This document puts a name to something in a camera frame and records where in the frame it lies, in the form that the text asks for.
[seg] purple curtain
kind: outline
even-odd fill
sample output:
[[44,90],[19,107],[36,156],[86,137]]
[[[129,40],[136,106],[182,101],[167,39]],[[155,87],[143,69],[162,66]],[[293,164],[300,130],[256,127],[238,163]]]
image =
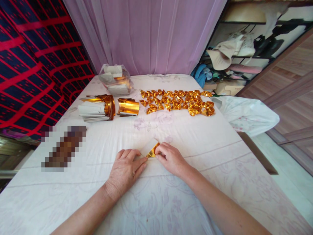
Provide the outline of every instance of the purple curtain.
[[64,0],[97,72],[190,74],[227,0]]

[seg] wooden cabinet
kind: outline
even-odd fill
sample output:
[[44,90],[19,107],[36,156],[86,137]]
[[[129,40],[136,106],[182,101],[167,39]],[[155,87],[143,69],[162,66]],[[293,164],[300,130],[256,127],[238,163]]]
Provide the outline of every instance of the wooden cabinet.
[[259,99],[279,115],[268,135],[313,175],[313,29],[238,96]]

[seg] table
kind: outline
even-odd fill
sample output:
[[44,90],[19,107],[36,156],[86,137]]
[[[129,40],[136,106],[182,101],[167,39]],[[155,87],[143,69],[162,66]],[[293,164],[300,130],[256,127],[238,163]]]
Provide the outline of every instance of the table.
[[[133,76],[128,96],[140,90],[201,90],[189,75]],[[79,98],[107,93],[95,76]],[[271,179],[219,110],[191,117],[187,110],[84,123],[75,102],[0,194],[0,231],[48,234],[86,202],[109,176],[120,149],[140,149],[151,138],[177,147],[208,180],[247,210],[273,234],[312,234],[313,230]],[[41,162],[68,126],[86,126],[86,141],[65,172],[42,172]],[[220,231],[192,191],[157,159],[149,159],[136,184],[116,204],[97,234],[211,234]]]

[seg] plastic bag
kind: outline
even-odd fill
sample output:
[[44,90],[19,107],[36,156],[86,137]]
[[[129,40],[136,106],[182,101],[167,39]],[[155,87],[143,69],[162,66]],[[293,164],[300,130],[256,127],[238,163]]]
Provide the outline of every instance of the plastic bag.
[[260,100],[233,96],[211,100],[236,131],[246,132],[250,137],[268,131],[279,122],[279,116]]
[[130,74],[124,65],[104,64],[99,72],[99,80],[112,95],[128,95],[132,89]]

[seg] right hand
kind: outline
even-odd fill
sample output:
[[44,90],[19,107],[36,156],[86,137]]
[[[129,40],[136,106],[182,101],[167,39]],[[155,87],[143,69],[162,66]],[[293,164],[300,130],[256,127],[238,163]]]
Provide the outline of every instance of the right hand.
[[165,169],[177,177],[183,176],[186,169],[191,167],[179,150],[166,142],[163,142],[156,148],[156,158]]

